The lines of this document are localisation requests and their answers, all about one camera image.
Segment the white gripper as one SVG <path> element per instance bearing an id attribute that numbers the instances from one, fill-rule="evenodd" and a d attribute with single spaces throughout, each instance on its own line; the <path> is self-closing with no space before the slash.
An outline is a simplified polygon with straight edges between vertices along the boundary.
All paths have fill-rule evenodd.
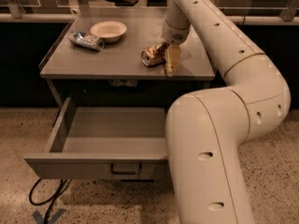
<path id="1" fill-rule="evenodd" d="M 186 41 L 190 27 L 191 24 L 188 21 L 184 22 L 183 26 L 179 28 L 168 21 L 164 22 L 162 37 L 164 42 L 170 45 L 165 51 L 165 73 L 169 77 L 172 77 L 177 72 L 181 54 L 179 45 Z"/>

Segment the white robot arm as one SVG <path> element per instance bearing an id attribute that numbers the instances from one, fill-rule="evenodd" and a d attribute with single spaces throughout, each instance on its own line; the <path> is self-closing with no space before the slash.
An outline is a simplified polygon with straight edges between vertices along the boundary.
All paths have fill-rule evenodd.
<path id="1" fill-rule="evenodd" d="M 194 30 L 225 82 L 179 97 L 166 116 L 179 222 L 255 224 L 238 148 L 286 118 L 289 87 L 268 56 L 210 0 L 168 1 L 164 40 L 181 44 Z"/>

